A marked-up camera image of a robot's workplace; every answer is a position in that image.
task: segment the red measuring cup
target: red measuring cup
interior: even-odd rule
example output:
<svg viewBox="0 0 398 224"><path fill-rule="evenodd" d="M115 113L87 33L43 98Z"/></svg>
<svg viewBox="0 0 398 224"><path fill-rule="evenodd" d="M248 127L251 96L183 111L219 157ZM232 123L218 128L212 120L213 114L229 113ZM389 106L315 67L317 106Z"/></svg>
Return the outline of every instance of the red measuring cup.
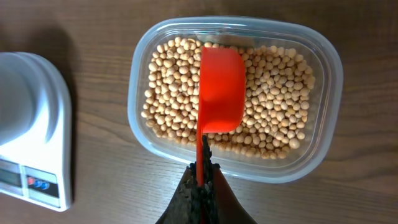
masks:
<svg viewBox="0 0 398 224"><path fill-rule="evenodd" d="M225 133L242 121L246 92L244 64L233 49L201 51L197 124L197 181L203 180L202 134Z"/></svg>

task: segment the scale button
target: scale button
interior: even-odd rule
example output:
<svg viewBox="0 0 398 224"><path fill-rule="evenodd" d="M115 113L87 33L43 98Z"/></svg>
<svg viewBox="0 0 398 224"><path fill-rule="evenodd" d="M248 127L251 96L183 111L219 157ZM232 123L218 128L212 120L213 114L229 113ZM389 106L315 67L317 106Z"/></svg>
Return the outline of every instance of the scale button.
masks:
<svg viewBox="0 0 398 224"><path fill-rule="evenodd" d="M34 183L34 187L40 187L42 185L42 181L41 180L35 180L35 183Z"/></svg>
<svg viewBox="0 0 398 224"><path fill-rule="evenodd" d="M40 187L42 190L47 190L50 188L50 184L46 181L43 181L42 186Z"/></svg>
<svg viewBox="0 0 398 224"><path fill-rule="evenodd" d="M35 179L33 177L28 177L27 178L27 184L33 185L35 183Z"/></svg>

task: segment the white kitchen scale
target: white kitchen scale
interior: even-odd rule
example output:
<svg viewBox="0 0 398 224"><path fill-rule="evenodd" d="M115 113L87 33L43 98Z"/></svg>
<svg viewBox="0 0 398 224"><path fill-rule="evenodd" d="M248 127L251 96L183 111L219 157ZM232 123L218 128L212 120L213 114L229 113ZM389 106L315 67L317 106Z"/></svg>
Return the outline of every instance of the white kitchen scale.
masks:
<svg viewBox="0 0 398 224"><path fill-rule="evenodd" d="M48 60L0 53L0 193L58 212L70 207L71 107Z"/></svg>

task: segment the clear plastic container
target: clear plastic container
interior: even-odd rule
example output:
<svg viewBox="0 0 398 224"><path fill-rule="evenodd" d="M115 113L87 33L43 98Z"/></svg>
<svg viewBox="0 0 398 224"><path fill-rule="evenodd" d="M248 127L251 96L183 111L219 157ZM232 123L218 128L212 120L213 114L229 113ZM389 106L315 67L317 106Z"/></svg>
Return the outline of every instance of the clear plastic container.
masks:
<svg viewBox="0 0 398 224"><path fill-rule="evenodd" d="M184 163L196 160L195 148L157 138L140 116L148 89L148 64L158 44L176 36L211 41L224 45L260 47L261 45L295 48L313 68L317 79L310 92L310 109L301 146L286 159L263 160L233 152L213 150L212 162L235 177L267 183L299 179L316 168L325 157L335 128L341 91L343 67L335 48L318 32L286 22L248 17L189 17L160 22L139 41L130 74L127 104L131 129L150 152Z"/></svg>

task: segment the wooden table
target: wooden table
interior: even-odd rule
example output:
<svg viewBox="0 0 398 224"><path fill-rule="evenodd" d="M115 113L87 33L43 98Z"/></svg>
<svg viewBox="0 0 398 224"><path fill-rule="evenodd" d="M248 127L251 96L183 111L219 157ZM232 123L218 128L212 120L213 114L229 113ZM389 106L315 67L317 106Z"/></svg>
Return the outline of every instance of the wooden table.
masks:
<svg viewBox="0 0 398 224"><path fill-rule="evenodd" d="M0 50L53 62L74 89L75 201L57 213L0 195L0 223L154 223L185 165L151 154L127 121L131 58L164 19L240 15L309 26L345 80L326 159L288 184L227 177L258 223L398 222L398 3L322 0L0 0Z"/></svg>

